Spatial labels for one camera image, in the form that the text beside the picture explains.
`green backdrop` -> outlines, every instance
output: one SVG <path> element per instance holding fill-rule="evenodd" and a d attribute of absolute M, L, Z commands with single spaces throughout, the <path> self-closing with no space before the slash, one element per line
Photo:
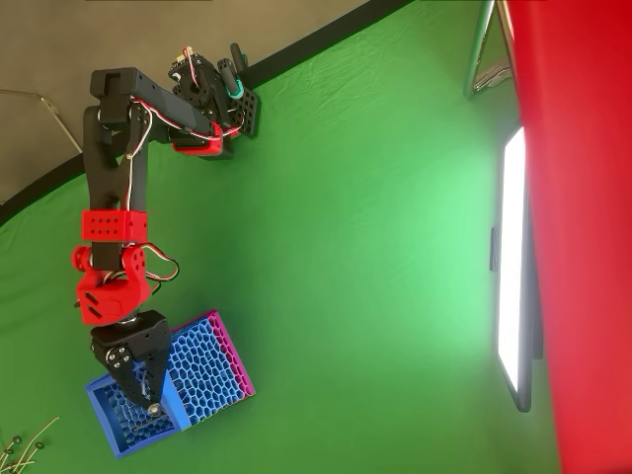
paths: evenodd
<path fill-rule="evenodd" d="M 520 414 L 495 359 L 517 112 L 511 82 L 462 96 L 477 11 L 412 3 L 262 86 L 232 161 L 150 147 L 150 238 L 182 273 L 146 306 L 216 307 L 257 389 L 185 433 L 115 460 L 84 392 L 104 373 L 72 307 L 85 178 L 0 228 L 0 437 L 62 417 L 27 473 L 559 471 L 543 362 Z"/>

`white light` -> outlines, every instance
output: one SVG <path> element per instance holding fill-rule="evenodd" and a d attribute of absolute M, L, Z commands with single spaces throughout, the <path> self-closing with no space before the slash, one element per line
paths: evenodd
<path fill-rule="evenodd" d="M 516 391 L 519 371 L 524 162 L 524 129 L 521 128 L 505 147 L 498 331 L 499 356 Z"/>

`bolt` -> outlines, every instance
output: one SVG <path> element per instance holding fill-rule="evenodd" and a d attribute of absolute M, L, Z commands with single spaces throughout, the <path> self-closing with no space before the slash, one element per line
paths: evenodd
<path fill-rule="evenodd" d="M 162 407 L 160 406 L 159 403 L 152 403 L 151 405 L 149 405 L 149 408 L 147 409 L 147 415 L 149 415 L 150 417 L 155 417 L 161 412 L 161 410 L 162 410 Z"/>

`red 3d-printed part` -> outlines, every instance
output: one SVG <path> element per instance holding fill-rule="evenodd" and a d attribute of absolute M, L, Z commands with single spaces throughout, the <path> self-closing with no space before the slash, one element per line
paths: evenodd
<path fill-rule="evenodd" d="M 145 279 L 145 255 L 140 246 L 122 251 L 126 279 L 103 283 L 104 273 L 90 266 L 90 248 L 79 246 L 72 253 L 72 265 L 85 272 L 77 284 L 77 299 L 84 324 L 105 326 L 129 315 L 151 292 Z"/>
<path fill-rule="evenodd" d="M 507 4 L 562 472 L 632 473 L 632 5 Z"/>
<path fill-rule="evenodd" d="M 206 145 L 203 146 L 176 146 L 173 143 L 171 147 L 179 153 L 184 155 L 191 156 L 215 156 L 219 155 L 223 150 L 223 137 L 224 130 L 222 130 L 221 126 L 219 126 L 214 121 L 211 122 L 213 125 L 213 135 L 215 139 L 211 138 L 206 142 Z"/>
<path fill-rule="evenodd" d="M 137 210 L 84 210 L 81 238 L 91 242 L 146 242 L 147 214 Z"/>

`red bracket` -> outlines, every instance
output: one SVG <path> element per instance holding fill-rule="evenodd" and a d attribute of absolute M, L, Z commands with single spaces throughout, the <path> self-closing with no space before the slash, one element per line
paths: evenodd
<path fill-rule="evenodd" d="M 145 279 L 145 255 L 138 245 L 122 251 L 122 266 L 127 279 L 103 284 L 104 273 L 90 265 L 90 248 L 79 246 L 72 252 L 72 265 L 85 272 L 77 284 L 77 299 L 84 324 L 105 326 L 129 315 L 151 294 Z"/>
<path fill-rule="evenodd" d="M 190 156 L 216 156 L 219 155 L 223 150 L 223 137 L 224 130 L 222 130 L 219 124 L 214 121 L 211 122 L 213 125 L 213 134 L 216 139 L 211 139 L 206 142 L 203 146 L 176 146 L 173 143 L 171 147 L 179 153 Z"/>
<path fill-rule="evenodd" d="M 81 238 L 91 242 L 146 242 L 147 213 L 101 209 L 81 213 Z"/>

